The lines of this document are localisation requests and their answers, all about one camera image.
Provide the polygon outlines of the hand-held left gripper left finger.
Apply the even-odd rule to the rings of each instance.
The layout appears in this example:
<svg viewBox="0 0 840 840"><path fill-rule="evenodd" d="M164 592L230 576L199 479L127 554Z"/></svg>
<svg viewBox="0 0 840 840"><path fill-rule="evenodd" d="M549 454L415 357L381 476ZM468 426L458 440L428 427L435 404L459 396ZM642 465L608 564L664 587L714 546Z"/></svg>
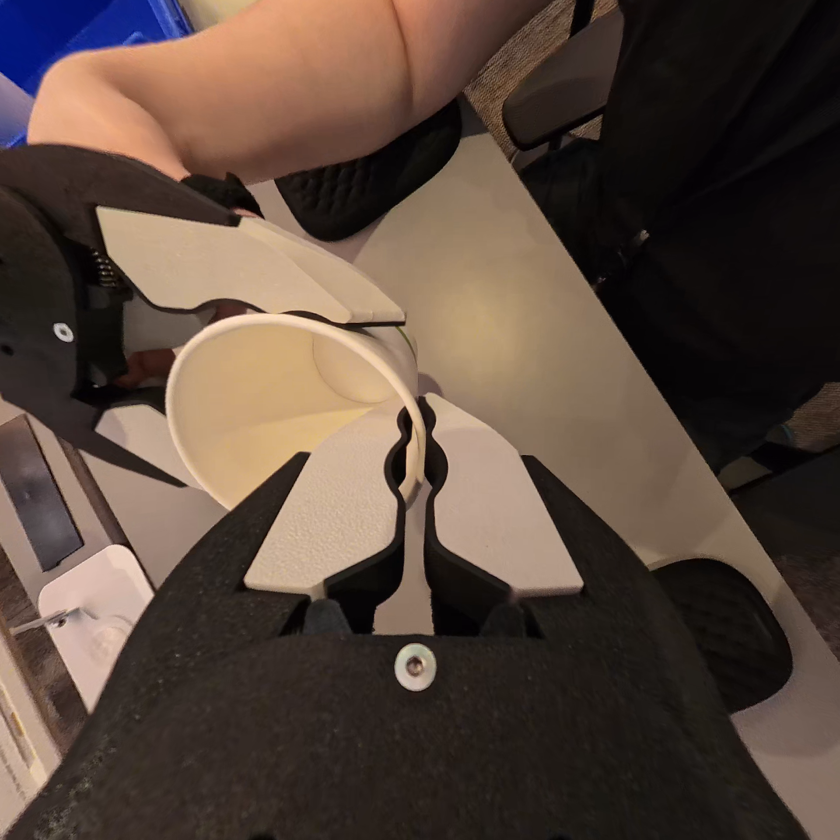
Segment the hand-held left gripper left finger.
<svg viewBox="0 0 840 840"><path fill-rule="evenodd" d="M245 575L255 591L337 602L351 631L403 579L411 418L375 408L327 437L306 459Z"/></svg>

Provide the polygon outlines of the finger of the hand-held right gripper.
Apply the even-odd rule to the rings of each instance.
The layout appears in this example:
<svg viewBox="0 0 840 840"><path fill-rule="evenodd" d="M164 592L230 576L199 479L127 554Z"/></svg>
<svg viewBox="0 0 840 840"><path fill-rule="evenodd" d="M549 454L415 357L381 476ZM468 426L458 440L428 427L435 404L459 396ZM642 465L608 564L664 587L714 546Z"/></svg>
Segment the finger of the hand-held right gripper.
<svg viewBox="0 0 840 840"><path fill-rule="evenodd" d="M308 312L338 325L404 324L393 300L351 263L258 217L235 226L99 206L111 262L151 306L197 312L236 301Z"/></svg>
<svg viewBox="0 0 840 840"><path fill-rule="evenodd" d="M145 465L198 489L198 482L179 454L165 415L147 404L116 406L104 412L95 431Z"/></svg>

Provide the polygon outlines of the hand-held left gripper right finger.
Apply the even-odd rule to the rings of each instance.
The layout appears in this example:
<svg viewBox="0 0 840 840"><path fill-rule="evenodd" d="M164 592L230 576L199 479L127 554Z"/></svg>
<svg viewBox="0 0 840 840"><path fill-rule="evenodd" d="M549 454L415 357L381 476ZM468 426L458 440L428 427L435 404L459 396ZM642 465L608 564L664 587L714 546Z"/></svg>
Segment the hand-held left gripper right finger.
<svg viewBox="0 0 840 840"><path fill-rule="evenodd" d="M427 430L423 569L436 634L479 634L499 606L578 595L584 582L530 467L498 431L441 395Z"/></svg>

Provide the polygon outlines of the white paper cup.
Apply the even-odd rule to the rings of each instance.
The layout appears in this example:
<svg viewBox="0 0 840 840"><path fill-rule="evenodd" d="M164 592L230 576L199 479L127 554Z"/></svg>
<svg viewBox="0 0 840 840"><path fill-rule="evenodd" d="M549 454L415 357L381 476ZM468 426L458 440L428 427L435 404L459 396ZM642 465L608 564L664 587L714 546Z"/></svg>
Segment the white paper cup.
<svg viewBox="0 0 840 840"><path fill-rule="evenodd" d="M407 474L424 474L417 355L402 328L336 325L301 314L216 322L177 355L165 390L174 446L227 510L298 453L378 410L411 419Z"/></svg>
<svg viewBox="0 0 840 840"><path fill-rule="evenodd" d="M1 74L1 149L24 144L34 99Z"/></svg>

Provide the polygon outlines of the blue plastic bin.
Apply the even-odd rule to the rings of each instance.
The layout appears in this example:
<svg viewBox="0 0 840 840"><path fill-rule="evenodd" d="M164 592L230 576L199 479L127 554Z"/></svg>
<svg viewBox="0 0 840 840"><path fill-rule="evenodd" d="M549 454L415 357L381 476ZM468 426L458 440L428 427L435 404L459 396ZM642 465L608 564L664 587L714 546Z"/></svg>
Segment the blue plastic bin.
<svg viewBox="0 0 840 840"><path fill-rule="evenodd" d="M1 73L35 99L47 70L68 55L192 33L175 1L2 1Z"/></svg>

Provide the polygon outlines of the person's right forearm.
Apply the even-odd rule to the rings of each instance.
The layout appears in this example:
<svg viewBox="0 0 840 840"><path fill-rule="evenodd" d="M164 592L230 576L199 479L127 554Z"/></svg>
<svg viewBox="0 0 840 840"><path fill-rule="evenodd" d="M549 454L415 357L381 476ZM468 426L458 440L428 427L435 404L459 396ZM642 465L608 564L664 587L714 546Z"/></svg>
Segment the person's right forearm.
<svg viewBox="0 0 840 840"><path fill-rule="evenodd" d="M140 50L130 80L189 172L261 182L361 158L456 98L541 1L268 1Z"/></svg>

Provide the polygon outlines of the person's right hand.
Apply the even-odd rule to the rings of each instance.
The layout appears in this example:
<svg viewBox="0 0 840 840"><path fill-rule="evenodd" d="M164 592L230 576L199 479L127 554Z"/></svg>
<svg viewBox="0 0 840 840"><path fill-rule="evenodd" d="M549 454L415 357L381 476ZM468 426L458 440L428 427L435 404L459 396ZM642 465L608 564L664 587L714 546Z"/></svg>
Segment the person's right hand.
<svg viewBox="0 0 840 840"><path fill-rule="evenodd" d="M85 57L63 59L46 73L28 121L27 140L135 159L177 182L188 176L162 126L102 78Z"/></svg>

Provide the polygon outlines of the black flat plate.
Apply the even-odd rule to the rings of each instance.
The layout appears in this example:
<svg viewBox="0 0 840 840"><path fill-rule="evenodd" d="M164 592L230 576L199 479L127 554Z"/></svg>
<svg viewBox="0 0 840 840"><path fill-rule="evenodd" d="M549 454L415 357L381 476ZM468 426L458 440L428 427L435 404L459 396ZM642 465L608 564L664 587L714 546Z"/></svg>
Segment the black flat plate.
<svg viewBox="0 0 840 840"><path fill-rule="evenodd" d="M1 479L42 571L54 570L82 549L83 539L25 415L1 426Z"/></svg>

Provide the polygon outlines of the black wrist rest pad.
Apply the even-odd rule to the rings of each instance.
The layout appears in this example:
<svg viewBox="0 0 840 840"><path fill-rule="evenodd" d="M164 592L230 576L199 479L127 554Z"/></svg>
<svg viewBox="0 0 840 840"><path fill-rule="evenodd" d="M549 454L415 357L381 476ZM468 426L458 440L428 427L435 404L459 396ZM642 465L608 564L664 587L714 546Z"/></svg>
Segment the black wrist rest pad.
<svg viewBox="0 0 840 840"><path fill-rule="evenodd" d="M756 586L719 560L681 560L653 571L675 604L729 714L758 706L789 682L794 661L782 626Z"/></svg>
<svg viewBox="0 0 840 840"><path fill-rule="evenodd" d="M457 99L364 157L285 175L277 190L302 230L322 242L357 235L431 181L456 153Z"/></svg>

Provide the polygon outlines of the white stand base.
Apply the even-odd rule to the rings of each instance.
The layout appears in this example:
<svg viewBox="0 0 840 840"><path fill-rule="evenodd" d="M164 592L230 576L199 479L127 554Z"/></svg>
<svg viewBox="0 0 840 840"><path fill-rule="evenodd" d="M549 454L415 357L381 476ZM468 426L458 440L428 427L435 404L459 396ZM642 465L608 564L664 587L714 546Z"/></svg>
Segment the white stand base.
<svg viewBox="0 0 840 840"><path fill-rule="evenodd" d="M47 583L38 617L12 626L13 637L45 629L92 712L154 590L125 546L112 544Z"/></svg>

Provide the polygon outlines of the person's dark clothing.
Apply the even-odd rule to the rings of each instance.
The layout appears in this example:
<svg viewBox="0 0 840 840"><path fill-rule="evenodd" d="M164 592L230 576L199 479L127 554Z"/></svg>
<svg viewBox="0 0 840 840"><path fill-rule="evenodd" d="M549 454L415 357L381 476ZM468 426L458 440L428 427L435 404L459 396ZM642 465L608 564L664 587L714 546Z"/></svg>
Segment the person's dark clothing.
<svg viewBox="0 0 840 840"><path fill-rule="evenodd" d="M714 473L838 382L839 2L618 2L597 141L521 179Z"/></svg>

